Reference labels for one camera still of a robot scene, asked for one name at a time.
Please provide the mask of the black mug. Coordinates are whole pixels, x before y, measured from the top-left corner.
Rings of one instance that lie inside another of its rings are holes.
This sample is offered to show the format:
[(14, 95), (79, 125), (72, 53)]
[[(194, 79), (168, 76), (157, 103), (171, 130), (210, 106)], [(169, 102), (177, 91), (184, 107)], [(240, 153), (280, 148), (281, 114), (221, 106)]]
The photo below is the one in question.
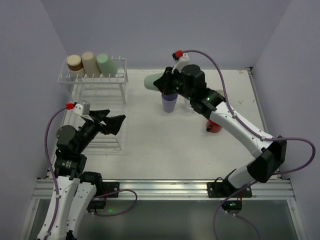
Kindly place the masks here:
[(216, 92), (217, 92), (217, 94), (218, 94), (218, 98), (219, 98), (221, 101), (225, 102), (225, 101), (226, 101), (226, 98), (225, 98), (224, 91), (221, 90), (221, 89), (218, 89), (218, 90), (216, 90)]

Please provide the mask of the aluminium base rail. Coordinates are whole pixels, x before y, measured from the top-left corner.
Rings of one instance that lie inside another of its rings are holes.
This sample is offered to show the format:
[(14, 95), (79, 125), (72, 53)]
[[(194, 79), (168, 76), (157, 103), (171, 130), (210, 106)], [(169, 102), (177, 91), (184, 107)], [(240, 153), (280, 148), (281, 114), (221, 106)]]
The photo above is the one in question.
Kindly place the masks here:
[[(139, 200), (159, 201), (204, 201), (210, 200), (209, 180), (118, 180), (121, 189), (137, 193)], [(272, 179), (251, 186), (252, 197), (248, 200), (293, 200), (295, 194), (289, 180)]]

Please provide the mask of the beige cup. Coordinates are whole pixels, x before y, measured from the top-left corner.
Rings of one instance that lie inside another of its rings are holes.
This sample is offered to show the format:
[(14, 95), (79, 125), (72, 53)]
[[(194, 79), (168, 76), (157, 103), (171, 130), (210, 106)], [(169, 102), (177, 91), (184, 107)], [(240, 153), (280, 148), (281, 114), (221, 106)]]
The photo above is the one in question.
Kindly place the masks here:
[(89, 78), (98, 78), (102, 74), (93, 52), (84, 52), (81, 56), (81, 60), (84, 71)]

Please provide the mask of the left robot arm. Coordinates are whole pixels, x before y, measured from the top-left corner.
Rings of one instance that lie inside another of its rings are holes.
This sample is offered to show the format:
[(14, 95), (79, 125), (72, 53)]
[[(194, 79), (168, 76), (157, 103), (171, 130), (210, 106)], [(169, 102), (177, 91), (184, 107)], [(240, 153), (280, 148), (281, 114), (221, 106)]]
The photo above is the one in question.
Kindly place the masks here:
[(62, 126), (53, 171), (54, 188), (39, 240), (75, 240), (80, 223), (92, 198), (103, 193), (102, 175), (84, 171), (87, 157), (83, 151), (98, 135), (117, 135), (126, 116), (109, 116), (110, 110), (90, 110), (84, 124)]

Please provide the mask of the clear faceted glass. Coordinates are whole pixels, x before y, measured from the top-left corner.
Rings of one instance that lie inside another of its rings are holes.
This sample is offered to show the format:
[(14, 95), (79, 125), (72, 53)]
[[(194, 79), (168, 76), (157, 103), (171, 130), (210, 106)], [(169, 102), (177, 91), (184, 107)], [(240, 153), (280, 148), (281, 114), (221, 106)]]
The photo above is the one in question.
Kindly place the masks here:
[(188, 114), (193, 114), (195, 112), (191, 106), (190, 100), (187, 98), (184, 99), (184, 107)]

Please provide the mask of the red cup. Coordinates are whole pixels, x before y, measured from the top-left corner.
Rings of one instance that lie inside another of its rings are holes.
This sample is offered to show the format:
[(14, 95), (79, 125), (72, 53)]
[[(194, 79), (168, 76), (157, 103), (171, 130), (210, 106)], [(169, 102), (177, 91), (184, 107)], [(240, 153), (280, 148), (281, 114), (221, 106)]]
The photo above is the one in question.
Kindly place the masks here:
[(218, 133), (220, 132), (222, 129), (222, 127), (213, 122), (212, 120), (208, 119), (207, 122), (206, 122), (206, 132), (208, 133)]

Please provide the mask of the green cup shelf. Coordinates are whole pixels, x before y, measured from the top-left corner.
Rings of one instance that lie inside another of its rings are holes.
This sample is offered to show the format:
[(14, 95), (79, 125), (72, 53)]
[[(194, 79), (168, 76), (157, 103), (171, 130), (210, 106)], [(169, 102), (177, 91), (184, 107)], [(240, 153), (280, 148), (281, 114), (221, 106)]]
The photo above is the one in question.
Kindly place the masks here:
[(96, 57), (96, 61), (101, 73), (107, 77), (115, 77), (118, 73), (118, 67), (114, 60), (106, 53), (101, 53)]
[(147, 90), (158, 92), (159, 89), (154, 85), (154, 82), (157, 81), (162, 75), (162, 73), (156, 73), (146, 76), (143, 81), (144, 87)]

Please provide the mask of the lavender cup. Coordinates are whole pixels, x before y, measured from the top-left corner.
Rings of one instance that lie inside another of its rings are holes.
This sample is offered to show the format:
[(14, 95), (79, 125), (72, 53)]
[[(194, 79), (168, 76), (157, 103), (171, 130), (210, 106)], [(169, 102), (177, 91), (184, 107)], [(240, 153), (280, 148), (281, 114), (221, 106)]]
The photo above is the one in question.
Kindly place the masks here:
[(177, 93), (162, 94), (161, 95), (161, 100), (162, 100), (163, 110), (166, 113), (172, 113), (174, 111), (174, 109), (175, 109), (177, 99), (178, 99), (178, 94)]

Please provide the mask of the brown and cream cup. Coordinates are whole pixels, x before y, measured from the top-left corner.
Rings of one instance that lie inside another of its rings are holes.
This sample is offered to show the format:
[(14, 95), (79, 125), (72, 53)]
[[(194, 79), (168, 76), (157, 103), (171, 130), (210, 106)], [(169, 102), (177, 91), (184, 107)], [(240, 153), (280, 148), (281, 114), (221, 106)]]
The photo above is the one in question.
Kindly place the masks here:
[(73, 54), (67, 57), (66, 64), (69, 69), (69, 73), (74, 78), (83, 78), (85, 76), (85, 70), (82, 63), (82, 58), (77, 55)]

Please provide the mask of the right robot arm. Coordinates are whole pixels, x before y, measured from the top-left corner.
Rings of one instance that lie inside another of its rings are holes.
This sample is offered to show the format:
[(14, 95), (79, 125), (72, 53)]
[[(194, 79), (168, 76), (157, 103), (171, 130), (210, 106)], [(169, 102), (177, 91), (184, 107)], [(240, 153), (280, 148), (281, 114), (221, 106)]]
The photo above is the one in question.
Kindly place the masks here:
[(225, 97), (207, 87), (205, 73), (198, 65), (186, 65), (182, 71), (167, 67), (153, 85), (165, 95), (178, 94), (189, 100), (195, 112), (222, 126), (253, 156), (251, 162), (234, 169), (223, 179), (222, 185), (216, 188), (223, 194), (230, 196), (254, 181), (266, 183), (284, 163), (287, 142), (268, 141), (269, 134), (228, 109)]

